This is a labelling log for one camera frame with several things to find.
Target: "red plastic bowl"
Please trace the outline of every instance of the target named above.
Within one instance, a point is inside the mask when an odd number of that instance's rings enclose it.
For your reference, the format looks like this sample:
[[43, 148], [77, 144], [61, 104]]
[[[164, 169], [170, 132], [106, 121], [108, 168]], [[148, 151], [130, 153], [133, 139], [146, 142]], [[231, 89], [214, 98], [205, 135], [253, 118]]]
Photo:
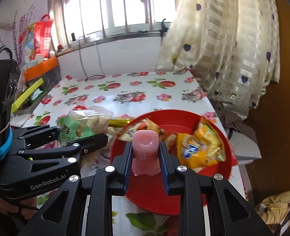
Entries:
[[[187, 133], [193, 134], [200, 121], [201, 116], [192, 112], [183, 110], [159, 110], [149, 112], [135, 118], [131, 123], [135, 123], [144, 118], [149, 118], [154, 123], [169, 131], [170, 133]], [[222, 174], [229, 179], [231, 168], [233, 165], [233, 155], [224, 134], [211, 123], [222, 138], [225, 151], [226, 161], [219, 162], [208, 168], [204, 168], [199, 172], [201, 175], [213, 176], [216, 173]], [[110, 159], [123, 154], [126, 142], [116, 139], [111, 149]], [[176, 148], [170, 150], [171, 154], [176, 154]], [[180, 213], [180, 196], [168, 196], [163, 188], [161, 173], [154, 176], [140, 175], [135, 176], [131, 173], [130, 186], [127, 192], [127, 198], [134, 202], [137, 206], [159, 215], [173, 216]]]

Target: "window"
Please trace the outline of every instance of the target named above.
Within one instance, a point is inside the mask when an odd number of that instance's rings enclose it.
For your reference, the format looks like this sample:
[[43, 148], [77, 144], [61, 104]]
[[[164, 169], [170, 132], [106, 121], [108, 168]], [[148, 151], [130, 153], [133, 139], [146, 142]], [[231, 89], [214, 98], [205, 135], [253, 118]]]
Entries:
[[176, 16], [176, 0], [48, 0], [48, 4], [54, 15], [55, 48], [75, 40], [158, 31], [163, 19], [172, 22]]

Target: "cream curtain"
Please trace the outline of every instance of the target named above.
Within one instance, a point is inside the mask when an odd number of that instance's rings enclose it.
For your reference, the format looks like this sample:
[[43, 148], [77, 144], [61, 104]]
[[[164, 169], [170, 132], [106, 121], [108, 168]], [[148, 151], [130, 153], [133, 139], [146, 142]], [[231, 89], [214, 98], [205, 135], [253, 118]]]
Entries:
[[156, 70], [186, 67], [209, 98], [245, 119], [270, 81], [279, 82], [275, 0], [178, 0]]

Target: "table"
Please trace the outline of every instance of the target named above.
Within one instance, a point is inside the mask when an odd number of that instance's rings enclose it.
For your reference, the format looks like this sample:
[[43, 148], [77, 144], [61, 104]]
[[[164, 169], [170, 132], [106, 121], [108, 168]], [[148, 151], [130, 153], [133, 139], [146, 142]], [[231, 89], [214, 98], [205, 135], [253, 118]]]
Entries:
[[[94, 76], [88, 81], [66, 76], [39, 104], [25, 127], [59, 125], [60, 118], [66, 116], [77, 101], [105, 107], [117, 117], [138, 117], [158, 109], [187, 110], [213, 121], [225, 134], [212, 105], [188, 70]], [[237, 165], [232, 168], [229, 181], [245, 197]], [[168, 217], [148, 213], [126, 197], [114, 196], [112, 210], [114, 236], [155, 236], [172, 230], [170, 226], [162, 226]], [[204, 217], [206, 235], [209, 235], [207, 207], [204, 207]]]

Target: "rubber band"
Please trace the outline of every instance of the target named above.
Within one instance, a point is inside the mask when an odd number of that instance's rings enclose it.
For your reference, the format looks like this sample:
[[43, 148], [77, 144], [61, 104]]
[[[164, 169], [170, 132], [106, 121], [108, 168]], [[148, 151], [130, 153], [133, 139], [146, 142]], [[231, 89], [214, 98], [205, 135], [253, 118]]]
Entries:
[[10, 124], [10, 121], [8, 122], [8, 124], [6, 125], [6, 127], [0, 131], [0, 134], [2, 134], [2, 132], [8, 128], [9, 124]]

